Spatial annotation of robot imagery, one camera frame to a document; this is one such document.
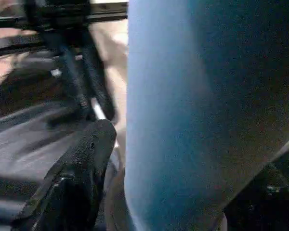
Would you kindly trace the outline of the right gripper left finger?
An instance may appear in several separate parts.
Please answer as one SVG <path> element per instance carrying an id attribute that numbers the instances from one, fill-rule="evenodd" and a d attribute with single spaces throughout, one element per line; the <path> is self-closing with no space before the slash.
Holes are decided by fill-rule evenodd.
<path id="1" fill-rule="evenodd" d="M 116 139 L 106 119 L 89 124 L 46 174 L 12 223 L 13 231 L 90 231 Z"/>

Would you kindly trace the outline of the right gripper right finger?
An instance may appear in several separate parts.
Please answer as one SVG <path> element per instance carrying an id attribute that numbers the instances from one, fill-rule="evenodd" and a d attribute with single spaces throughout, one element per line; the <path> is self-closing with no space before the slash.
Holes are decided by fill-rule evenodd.
<path id="1" fill-rule="evenodd" d="M 267 165 L 224 209 L 229 231 L 289 231 L 289 183 Z"/>

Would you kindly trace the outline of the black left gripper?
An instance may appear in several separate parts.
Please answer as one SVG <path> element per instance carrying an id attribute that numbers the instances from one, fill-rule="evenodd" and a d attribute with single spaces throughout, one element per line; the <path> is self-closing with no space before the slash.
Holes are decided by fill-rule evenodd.
<path id="1" fill-rule="evenodd" d="M 90 3 L 88 0 L 17 0 L 0 8 L 0 28 L 31 31 L 67 29 L 91 23 L 127 19 L 127 2 Z M 116 112 L 105 77 L 105 67 L 91 36 L 81 37 L 84 68 L 91 90 L 110 121 Z M 62 36 L 49 36 L 48 44 L 59 56 L 68 93 L 80 108 L 81 117 L 94 118 L 84 74 L 77 64 L 75 50 Z M 23 53 L 45 49 L 37 33 L 0 38 L 0 53 Z"/>

